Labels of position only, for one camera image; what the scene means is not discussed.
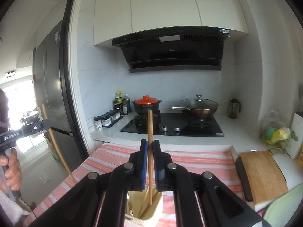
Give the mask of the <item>person left hand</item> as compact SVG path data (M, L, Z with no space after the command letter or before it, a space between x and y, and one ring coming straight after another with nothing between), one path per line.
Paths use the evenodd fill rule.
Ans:
M1 155L1 166L9 166L5 172L6 181L1 179L1 190L7 193L7 188L10 187L11 191L20 190L22 184L22 174L20 171L20 162L17 158L17 150L11 149L10 157Z

